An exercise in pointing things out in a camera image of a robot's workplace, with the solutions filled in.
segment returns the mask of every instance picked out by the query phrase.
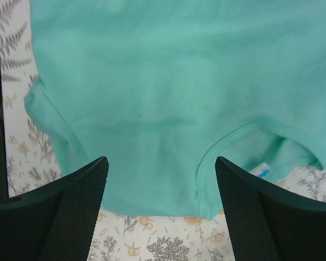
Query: mint green t-shirt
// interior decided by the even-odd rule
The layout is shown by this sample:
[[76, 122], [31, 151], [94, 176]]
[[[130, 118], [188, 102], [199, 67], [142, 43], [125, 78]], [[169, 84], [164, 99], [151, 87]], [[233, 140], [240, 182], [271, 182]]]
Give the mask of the mint green t-shirt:
[[326, 167], [326, 0], [31, 0], [25, 98], [63, 175], [100, 156], [103, 207], [201, 216], [215, 161], [274, 182]]

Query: clothing tag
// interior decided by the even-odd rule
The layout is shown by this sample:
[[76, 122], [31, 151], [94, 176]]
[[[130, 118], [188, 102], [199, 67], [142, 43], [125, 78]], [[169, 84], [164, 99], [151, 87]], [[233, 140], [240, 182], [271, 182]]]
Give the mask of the clothing tag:
[[250, 171], [250, 173], [259, 178], [263, 178], [268, 173], [270, 173], [270, 171], [271, 171], [271, 168], [266, 163], [261, 163], [259, 166], [257, 166], [252, 171]]

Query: orange flower print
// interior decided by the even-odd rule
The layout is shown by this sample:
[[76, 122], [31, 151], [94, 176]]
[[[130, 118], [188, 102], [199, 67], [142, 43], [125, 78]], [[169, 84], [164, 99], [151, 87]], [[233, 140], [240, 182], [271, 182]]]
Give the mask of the orange flower print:
[[9, 136], [9, 143], [12, 143], [12, 144], [16, 144], [17, 143], [16, 137], [14, 135]]
[[133, 242], [132, 246], [128, 246], [126, 243], [124, 243], [125, 246], [128, 248], [128, 255], [130, 257], [137, 257], [140, 254], [140, 247], [135, 247], [135, 243]]
[[275, 182], [274, 185], [277, 185], [278, 187], [284, 188], [285, 187], [285, 182], [287, 180], [283, 179], [281, 181]]
[[203, 222], [203, 219], [199, 216], [185, 216], [184, 219], [188, 224], [193, 226], [200, 225]]
[[19, 152], [21, 152], [22, 154], [24, 154], [25, 156], [28, 155], [28, 152], [30, 151], [30, 149], [27, 147], [26, 143], [23, 142], [19, 145], [18, 147]]
[[33, 44], [32, 44], [32, 41], [29, 41], [27, 44], [26, 44], [26, 50], [32, 50], [33, 49]]
[[102, 221], [104, 217], [106, 217], [104, 214], [99, 213], [99, 214], [98, 214], [97, 221], [98, 221], [98, 222]]
[[195, 257], [201, 258], [202, 254], [203, 254], [203, 252], [201, 252], [201, 251], [199, 251], [199, 249], [197, 249], [197, 253], [195, 254]]
[[11, 109], [13, 109], [13, 102], [15, 101], [15, 99], [17, 98], [17, 95], [14, 94], [12, 97], [9, 97], [9, 96], [4, 96], [3, 97], [3, 102], [4, 102], [4, 105], [5, 105], [5, 109], [7, 109], [8, 107], [10, 107]]
[[211, 232], [211, 236], [208, 238], [212, 243], [219, 243], [224, 238], [224, 232], [219, 233], [216, 231], [216, 229], [213, 229], [214, 231]]
[[150, 230], [153, 228], [153, 220], [149, 219], [148, 217], [146, 216], [142, 216], [139, 220], [140, 224], [143, 225], [143, 230]]

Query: botanical print fabric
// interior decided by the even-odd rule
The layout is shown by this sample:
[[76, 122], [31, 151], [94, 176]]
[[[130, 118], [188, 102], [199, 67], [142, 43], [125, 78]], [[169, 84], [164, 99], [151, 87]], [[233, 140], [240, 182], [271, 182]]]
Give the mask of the botanical print fabric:
[[[23, 98], [37, 75], [29, 0], [0, 0], [0, 55], [10, 196], [61, 177], [48, 136], [27, 116]], [[326, 202], [326, 170], [297, 167], [277, 183]], [[88, 261], [231, 261], [225, 217], [125, 216], [101, 210]]]

